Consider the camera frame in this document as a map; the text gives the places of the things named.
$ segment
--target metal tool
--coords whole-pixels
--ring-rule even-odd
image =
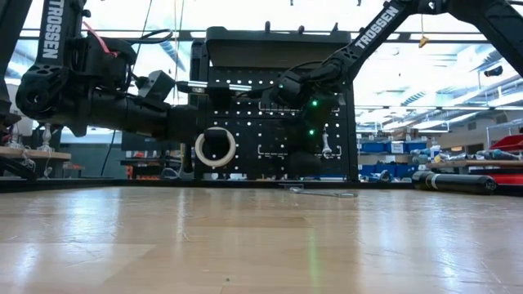
[[[356,198],[356,197],[358,197],[358,194],[355,194],[355,193],[322,192],[322,191],[315,191],[315,190],[304,190],[304,189],[300,189],[300,188],[296,188],[296,187],[292,187],[289,190],[296,194],[329,196],[329,197],[337,197],[337,198]]]

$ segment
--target table surface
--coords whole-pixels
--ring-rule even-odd
[[[113,187],[0,195],[1,293],[522,293],[523,198]]]
[[[523,167],[523,161],[517,160],[455,160],[444,163],[427,163],[429,168],[444,167]]]
[[[10,148],[5,146],[0,146],[0,156],[5,156],[8,158],[22,158],[22,149]],[[71,160],[71,154],[62,153],[62,152],[47,152],[40,150],[27,150],[29,158],[51,158],[51,159],[61,159],[61,160]]]

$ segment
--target pegboard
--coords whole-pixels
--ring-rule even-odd
[[[191,80],[227,82],[259,89],[273,86],[279,74],[288,68],[283,66],[281,68],[239,67],[238,65],[235,67],[211,66],[212,55],[216,55],[216,51],[209,54],[206,43],[193,44],[191,50],[191,58],[194,59],[191,64],[199,66],[199,68],[191,66]],[[325,57],[318,56],[317,60],[322,60]],[[347,176],[350,174],[349,170],[353,167],[352,169],[355,170],[357,177],[357,163],[355,160],[352,160],[352,162],[355,162],[355,166],[349,163],[354,156],[351,155],[350,140],[347,139],[352,134],[351,128],[348,126],[350,119],[347,118],[351,118],[351,112],[353,113],[354,110],[353,107],[347,109],[346,104],[349,103],[350,105],[350,101],[353,101],[352,92],[346,91],[343,94],[337,94],[337,98],[340,107],[331,113],[326,127],[326,132],[329,135],[329,146],[333,150],[333,154],[337,156],[321,159],[322,170],[320,174]],[[237,144],[235,157],[225,167],[208,167],[195,159],[194,171],[197,179],[202,178],[204,173],[242,173],[247,174],[249,178],[256,178],[262,174],[266,176],[288,174],[286,170],[288,168],[288,156],[285,147],[287,144],[285,131],[280,126],[279,121],[298,116],[298,109],[288,109],[282,105],[277,105],[272,103],[268,97],[260,100],[250,100],[246,97],[234,98],[228,109],[216,109],[210,99],[205,96],[190,96],[190,101],[199,110],[199,127],[202,130],[209,127],[224,127],[233,134]],[[323,142],[319,140],[317,154],[321,153],[322,148]]]
[[[274,85],[278,74],[282,69],[223,69],[210,68],[209,80],[216,82],[227,82],[252,87],[270,87]],[[340,108],[335,109],[331,119],[345,119],[346,110],[343,96],[339,95]],[[230,110],[219,110],[209,104],[206,107],[207,116],[224,118],[290,118],[297,115],[297,109],[289,109],[282,105],[272,103],[268,98],[250,100],[249,98],[238,98],[230,106]]]
[[[284,129],[276,119],[234,119],[211,118],[207,127],[223,127],[230,131],[236,141],[236,155],[225,167],[207,167],[197,160],[197,169],[202,173],[243,173],[249,175],[283,175],[287,174],[286,144]],[[327,123],[329,146],[333,157],[322,158],[322,174],[345,174],[346,165],[343,156],[346,154],[346,127],[341,120]],[[318,155],[321,155],[322,144],[318,144]],[[206,154],[212,159],[215,154]]]

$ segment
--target hanging wire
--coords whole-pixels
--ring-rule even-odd
[[[147,22],[149,21],[150,8],[152,6],[153,6],[153,0],[149,0],[149,8],[147,8],[147,14],[145,15],[145,22],[144,22],[143,29],[141,30],[141,37],[140,38],[143,38],[145,36],[145,29],[147,28]],[[134,63],[134,65],[132,65],[132,68],[131,68],[131,73],[132,74],[134,74],[134,68],[136,66],[136,63],[138,63],[138,56],[140,55],[140,48],[141,48],[141,43],[138,43],[138,49],[136,50],[136,62]],[[112,137],[111,142],[109,144],[109,150],[107,150],[107,154],[105,155],[104,164],[101,167],[100,177],[104,176],[105,165],[107,164],[107,160],[109,159],[109,155],[111,153],[111,150],[113,149],[114,137],[115,136],[116,136],[116,130],[113,130],[113,137]]]
[[[183,12],[184,7],[186,6],[186,0],[181,0],[181,11],[180,11],[180,25],[178,25],[178,31],[177,35],[175,37],[175,46],[177,49],[177,58],[176,58],[176,68],[174,69],[174,80],[178,81],[178,62],[180,59],[180,33],[181,33],[181,26],[183,25]],[[180,92],[177,89],[177,103],[180,104]]]
[[[177,22],[177,0],[174,0],[174,47],[175,47],[175,50],[176,50],[176,46],[177,46],[177,40],[178,40],[178,35],[180,34],[178,31],[177,31],[177,25],[178,25],[178,22]],[[178,65],[174,65],[175,66],[175,69],[174,69],[174,72],[175,72],[175,78],[174,80],[177,82],[176,80],[176,71],[178,69]],[[174,86],[175,88],[175,91],[172,92],[172,103],[175,104],[175,95],[176,95],[176,92],[178,92],[178,87],[177,86]]]

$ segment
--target black robotic arm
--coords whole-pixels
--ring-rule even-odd
[[[313,152],[315,142],[320,141],[320,130],[337,106],[336,93],[352,85],[363,63],[411,15],[449,13],[475,25],[523,75],[523,17],[505,0],[391,0],[383,6],[358,38],[334,52],[321,66],[301,75],[289,70],[279,78],[271,99],[301,109],[300,115],[287,125],[292,141],[301,142],[294,149]]]
[[[87,126],[94,126],[192,143],[196,109],[163,102],[175,81],[162,71],[147,78],[131,71],[137,58],[132,44],[151,43],[145,38],[166,30],[131,41],[101,38],[92,30],[83,37],[83,18],[91,16],[84,10],[85,2],[44,0],[38,54],[21,79],[16,94],[18,108],[41,123],[67,126],[76,136],[84,136]],[[24,19],[28,10],[26,5],[24,10],[13,9],[11,13]],[[7,26],[0,30],[11,29]],[[127,92],[132,79],[136,80],[138,95]]]
[[[514,69],[523,75],[523,17],[505,0],[391,0],[351,44],[334,52],[301,78],[328,91],[351,84],[363,63],[411,15],[449,13],[474,25]]]

